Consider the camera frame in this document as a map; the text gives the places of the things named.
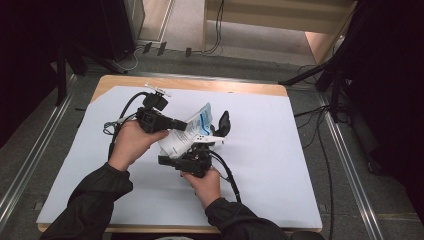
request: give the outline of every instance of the black sleeve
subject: black sleeve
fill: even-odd
[[[133,189],[129,176],[108,163],[87,175],[40,239],[102,239],[114,202]]]
[[[209,224],[221,231],[223,240],[289,239],[275,223],[257,217],[248,207],[241,203],[228,202],[224,198],[219,198],[206,208],[205,213]]]

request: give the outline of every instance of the floor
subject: floor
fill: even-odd
[[[152,49],[146,54],[138,51],[135,54],[137,58],[129,56],[126,60],[119,62],[121,66],[128,69],[135,66],[133,70],[129,71],[129,75],[207,76],[252,83],[276,84],[280,80],[287,80],[311,67],[302,66],[314,64],[311,53],[308,53],[308,48],[305,46],[306,39],[299,32],[295,32],[293,36],[285,35],[288,38],[287,46],[281,47],[281,53],[267,54],[270,49],[263,49],[266,44],[259,44],[259,47],[255,45],[262,40],[252,40],[247,43],[240,41],[237,44],[231,44],[235,39],[244,39],[239,38],[239,34],[247,34],[244,30],[240,30],[239,33],[232,36],[233,32],[237,32],[230,30],[233,29],[232,26],[228,26],[228,30],[223,28],[223,41],[221,42],[223,51],[215,54],[220,56],[195,54],[186,58],[185,48],[190,46],[196,49],[199,46],[196,44],[199,43],[194,40],[192,35],[183,34],[184,36],[175,37],[175,33],[179,31],[172,30],[171,26],[171,23],[177,21],[172,19],[178,18],[175,16],[174,10],[179,7],[184,9],[179,3],[185,1],[176,0],[174,3],[167,31],[163,36],[163,39],[168,42],[168,50],[162,56],[157,56],[157,49]],[[179,23],[184,23],[188,20],[181,19],[179,21]],[[297,43],[299,46],[289,46],[291,43]],[[258,54],[246,53],[243,47],[230,47],[234,45],[244,45],[245,49],[251,51],[255,51],[255,47],[257,47]],[[50,116],[54,111],[60,110],[54,107],[56,90],[40,103],[8,143],[0,149],[2,166],[0,169],[0,176],[2,176],[0,196],[2,198],[10,190],[10,186],[16,180],[15,176],[25,161],[28,159],[35,163],[28,181],[23,183],[25,188],[18,194],[20,197],[14,202],[16,205],[11,206],[13,211],[8,216],[8,221],[4,226],[0,225],[3,229],[0,229],[0,239],[38,239],[40,236],[35,221],[40,211],[40,205],[42,206],[47,198],[56,174],[78,131],[78,125],[83,119],[84,112],[79,109],[87,107],[98,80],[102,75],[108,74],[104,68],[92,60],[87,59],[86,63],[89,69],[87,74],[76,76],[69,81],[70,84],[73,83],[73,88],[71,88],[73,91],[69,94],[67,105],[61,106],[63,107],[61,113],[63,117],[55,123],[41,155],[38,155],[36,159],[28,158],[31,156],[32,147],[37,144],[38,136],[49,122]],[[295,114],[326,105],[326,101],[331,95],[330,89],[325,93],[317,92],[313,87],[314,81],[314,78],[309,78],[293,87],[287,87]],[[348,101],[349,99],[341,98],[342,104],[348,103]],[[309,124],[304,127],[300,126],[308,122],[309,116],[296,118],[296,122],[300,127],[298,131],[302,145],[306,147],[311,143],[304,149],[304,154],[324,225],[321,234],[325,239],[329,239],[331,227],[333,228],[333,239],[337,240],[424,239],[423,225],[417,218],[403,186],[390,176],[376,176],[368,171],[366,154],[362,151],[355,132],[348,124],[333,124],[327,116],[319,125],[321,135],[321,140],[319,140],[316,136],[317,123],[319,123],[317,117],[318,114],[314,115]],[[337,141],[337,137],[342,137],[343,141]],[[109,237],[109,234],[105,234],[104,239]]]

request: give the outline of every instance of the gray carpet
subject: gray carpet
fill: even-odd
[[[169,73],[193,76],[209,76],[244,79],[246,82],[276,83],[297,75],[299,66],[240,60],[225,57],[192,56],[185,58],[185,53],[167,51],[163,56],[156,56],[156,50],[139,55],[138,67],[129,75],[141,73]],[[120,64],[128,68],[135,64],[130,57]],[[104,68],[94,63],[88,64],[88,73],[75,86],[73,99],[65,112],[55,134],[48,144],[42,158],[28,183],[23,195],[16,205],[6,227],[0,233],[0,239],[38,239],[40,233],[35,221],[39,211],[32,210],[35,203],[43,202],[58,173],[64,158],[77,132],[77,126],[83,118],[83,112],[75,108],[86,108],[98,80],[108,74]],[[295,113],[319,107],[318,93],[311,85],[301,83],[298,87],[288,88],[288,94]],[[19,171],[38,134],[44,127],[55,103],[56,91],[53,91],[36,111],[21,125],[9,142],[0,149],[0,196],[5,194],[14,176]],[[308,117],[296,119],[301,125]],[[316,127],[316,118],[299,129],[303,145],[312,138]],[[344,139],[349,147],[362,183],[370,198],[374,211],[379,217],[380,227],[385,239],[424,239],[424,229],[414,217],[413,208],[407,199],[403,187],[389,176],[374,176],[366,167],[364,153],[361,151],[354,132],[347,124],[340,124]],[[335,148],[329,128],[324,121],[321,134],[326,153],[329,157],[334,188],[334,236],[333,239],[369,239],[361,213],[353,197],[345,170]],[[315,138],[304,150],[307,166],[311,176],[317,204],[321,209],[324,228],[321,234],[327,239],[330,225],[330,192],[327,168],[323,152]]]

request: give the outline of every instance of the person's left hand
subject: person's left hand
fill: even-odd
[[[150,145],[165,138],[168,134],[168,130],[148,134],[144,132],[137,121],[125,122],[116,137],[109,165],[120,171],[127,171],[128,167],[150,148]]]

